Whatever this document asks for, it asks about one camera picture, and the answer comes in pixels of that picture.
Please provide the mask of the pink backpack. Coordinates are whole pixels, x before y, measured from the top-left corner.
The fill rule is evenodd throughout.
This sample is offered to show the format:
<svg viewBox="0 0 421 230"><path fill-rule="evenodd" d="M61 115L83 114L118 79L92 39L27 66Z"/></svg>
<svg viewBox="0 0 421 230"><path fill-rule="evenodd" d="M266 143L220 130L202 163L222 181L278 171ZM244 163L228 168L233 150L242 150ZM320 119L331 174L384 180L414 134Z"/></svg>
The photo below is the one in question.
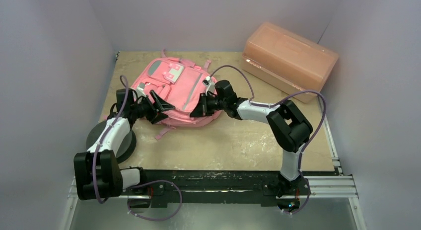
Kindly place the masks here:
<svg viewBox="0 0 421 230"><path fill-rule="evenodd" d="M175 106L174 110L164 112L167 117L158 122L166 127L155 136L157 140L177 127L202 127L219 117L221 111L205 117L190 117L200 94L205 92L206 87L202 81L209 75L210 64L211 60L207 60L200 66L191 60L167 57L162 51L161 57L151 61L134 81L130 90L135 92L135 97L139 97L136 86L143 82L147 95L154 90L162 99Z"/></svg>

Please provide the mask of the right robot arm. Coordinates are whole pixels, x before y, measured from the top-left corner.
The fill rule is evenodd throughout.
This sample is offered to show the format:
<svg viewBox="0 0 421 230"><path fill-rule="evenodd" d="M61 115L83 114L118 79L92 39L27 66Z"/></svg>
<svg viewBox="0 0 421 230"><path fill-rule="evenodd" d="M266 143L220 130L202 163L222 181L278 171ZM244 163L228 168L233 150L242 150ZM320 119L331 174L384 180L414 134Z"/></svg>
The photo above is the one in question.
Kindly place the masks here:
<svg viewBox="0 0 421 230"><path fill-rule="evenodd" d="M230 118L252 120L268 124L283 150L279 188L290 194L298 188L300 177L300 151L309 142L313 127L299 108L291 100L282 104L254 103L250 99L238 97L227 80L215 84L216 93L200 94L197 106L190 117L211 116L223 110Z"/></svg>

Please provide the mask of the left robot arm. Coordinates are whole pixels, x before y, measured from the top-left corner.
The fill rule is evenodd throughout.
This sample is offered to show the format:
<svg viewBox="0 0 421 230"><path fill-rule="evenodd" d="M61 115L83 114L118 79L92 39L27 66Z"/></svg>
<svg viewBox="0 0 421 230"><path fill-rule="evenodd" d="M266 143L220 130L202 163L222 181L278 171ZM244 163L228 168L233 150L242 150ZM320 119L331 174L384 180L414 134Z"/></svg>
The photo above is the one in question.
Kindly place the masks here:
<svg viewBox="0 0 421 230"><path fill-rule="evenodd" d="M110 197L118 197L130 189L137 195L147 191L148 181L141 167L119 167L116 152L124 138L130 134L137 119L145 118L156 124L168 118L167 111L175 106L159 97L155 91L136 97L131 88L116 92L104 130L85 152L74 156L74 174L77 195L80 200L96 199L104 203Z"/></svg>

